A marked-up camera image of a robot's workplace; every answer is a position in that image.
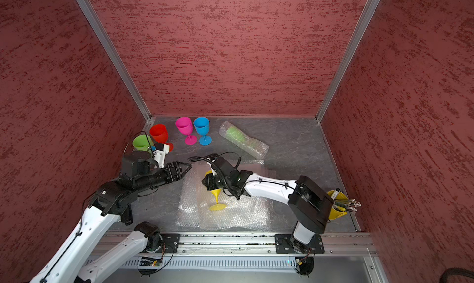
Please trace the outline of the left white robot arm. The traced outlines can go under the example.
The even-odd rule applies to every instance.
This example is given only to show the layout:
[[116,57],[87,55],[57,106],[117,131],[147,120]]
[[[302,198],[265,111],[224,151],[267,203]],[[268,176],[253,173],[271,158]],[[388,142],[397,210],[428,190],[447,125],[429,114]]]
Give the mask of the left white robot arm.
[[163,255],[166,244],[160,229],[150,222],[142,222],[94,263],[85,264],[114,223],[133,223],[132,203],[145,191],[155,192],[163,185],[177,182],[190,170],[189,163],[177,161],[161,166],[152,154],[144,151],[124,155],[118,178],[103,184],[91,196],[75,229],[32,282],[101,283],[142,251]]

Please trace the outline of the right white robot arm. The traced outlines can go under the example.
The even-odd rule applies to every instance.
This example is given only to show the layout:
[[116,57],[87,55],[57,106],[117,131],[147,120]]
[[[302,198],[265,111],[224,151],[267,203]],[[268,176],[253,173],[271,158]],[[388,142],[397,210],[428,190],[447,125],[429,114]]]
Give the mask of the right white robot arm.
[[230,164],[218,154],[197,160],[206,162],[211,168],[211,173],[202,180],[208,191],[225,189],[237,200],[260,197],[289,206],[297,219],[292,233],[294,245],[309,246],[315,235],[325,232],[334,201],[309,177],[300,176],[296,180],[267,178],[239,170],[237,164]]

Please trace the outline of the yellow glass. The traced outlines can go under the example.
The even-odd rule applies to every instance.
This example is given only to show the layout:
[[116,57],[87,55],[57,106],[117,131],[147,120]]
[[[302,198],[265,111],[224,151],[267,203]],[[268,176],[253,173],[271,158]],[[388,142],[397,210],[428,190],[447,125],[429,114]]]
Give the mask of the yellow glass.
[[206,176],[203,180],[203,184],[205,185],[207,191],[209,191],[216,201],[216,203],[209,207],[210,211],[222,211],[226,209],[227,205],[224,203],[220,203],[219,197],[222,189],[218,188],[215,183],[215,175],[212,171],[208,171]]

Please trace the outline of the light green glass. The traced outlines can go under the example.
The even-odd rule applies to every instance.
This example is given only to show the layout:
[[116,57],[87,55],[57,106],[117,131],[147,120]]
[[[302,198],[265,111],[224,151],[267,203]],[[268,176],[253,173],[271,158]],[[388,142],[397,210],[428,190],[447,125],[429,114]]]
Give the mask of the light green glass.
[[249,137],[228,121],[220,126],[219,134],[257,160],[263,160],[269,151],[269,146],[266,143]]

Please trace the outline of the aluminium front rail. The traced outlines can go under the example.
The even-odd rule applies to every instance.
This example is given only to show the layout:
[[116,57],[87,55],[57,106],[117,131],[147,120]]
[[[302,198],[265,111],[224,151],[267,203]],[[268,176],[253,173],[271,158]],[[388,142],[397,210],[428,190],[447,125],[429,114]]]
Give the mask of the aluminium front rail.
[[[179,256],[277,256],[274,233],[267,232],[181,232],[177,246]],[[378,256],[369,233],[329,233],[317,242],[323,256]]]

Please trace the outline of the red wine glass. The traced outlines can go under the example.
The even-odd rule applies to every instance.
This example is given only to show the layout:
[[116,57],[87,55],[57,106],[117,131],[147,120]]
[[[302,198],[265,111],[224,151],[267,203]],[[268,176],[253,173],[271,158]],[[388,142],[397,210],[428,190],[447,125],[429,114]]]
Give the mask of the red wine glass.
[[165,125],[163,124],[154,125],[153,127],[150,128],[149,134],[154,139],[155,142],[168,145],[170,151],[174,149],[174,145],[171,142],[169,142],[169,133]]

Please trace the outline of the pink glass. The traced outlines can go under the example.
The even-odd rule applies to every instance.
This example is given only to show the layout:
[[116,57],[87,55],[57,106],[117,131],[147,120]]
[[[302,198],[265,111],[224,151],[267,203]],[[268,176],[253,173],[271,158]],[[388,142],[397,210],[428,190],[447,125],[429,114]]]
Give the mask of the pink glass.
[[197,142],[197,137],[192,135],[193,133],[193,124],[189,117],[181,117],[175,122],[176,128],[183,134],[185,138],[186,145],[194,145]]

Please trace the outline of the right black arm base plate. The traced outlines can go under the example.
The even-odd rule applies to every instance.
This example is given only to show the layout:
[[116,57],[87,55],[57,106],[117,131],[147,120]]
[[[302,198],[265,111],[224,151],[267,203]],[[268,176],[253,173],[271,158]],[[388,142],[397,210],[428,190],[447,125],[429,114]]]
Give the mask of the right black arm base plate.
[[321,235],[313,235],[308,244],[296,240],[291,234],[275,234],[275,249],[278,254],[322,254],[325,253]]

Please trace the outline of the yellow cup with pens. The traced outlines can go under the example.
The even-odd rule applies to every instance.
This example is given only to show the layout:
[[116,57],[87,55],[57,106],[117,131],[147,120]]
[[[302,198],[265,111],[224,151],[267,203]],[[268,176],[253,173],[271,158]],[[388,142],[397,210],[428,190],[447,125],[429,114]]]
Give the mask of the yellow cup with pens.
[[350,199],[340,189],[330,190],[327,194],[333,201],[332,209],[328,218],[329,221],[334,221],[348,215],[349,213],[356,213],[358,208],[362,206],[360,201]]

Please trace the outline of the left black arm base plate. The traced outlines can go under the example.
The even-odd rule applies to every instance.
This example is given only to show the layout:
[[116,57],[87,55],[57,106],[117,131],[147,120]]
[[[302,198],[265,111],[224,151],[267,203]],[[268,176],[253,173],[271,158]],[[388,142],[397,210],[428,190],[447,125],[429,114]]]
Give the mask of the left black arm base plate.
[[177,253],[180,244],[180,234],[154,234],[149,238],[149,253]]

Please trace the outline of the blue glass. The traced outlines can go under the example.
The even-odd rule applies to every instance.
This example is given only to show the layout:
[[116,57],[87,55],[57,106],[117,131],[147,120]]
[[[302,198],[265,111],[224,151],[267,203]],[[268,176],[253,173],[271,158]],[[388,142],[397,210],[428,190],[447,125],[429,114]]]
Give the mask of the blue glass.
[[196,132],[201,136],[199,143],[203,146],[210,145],[212,138],[208,135],[210,130],[210,121],[206,117],[198,117],[194,120],[193,125]]

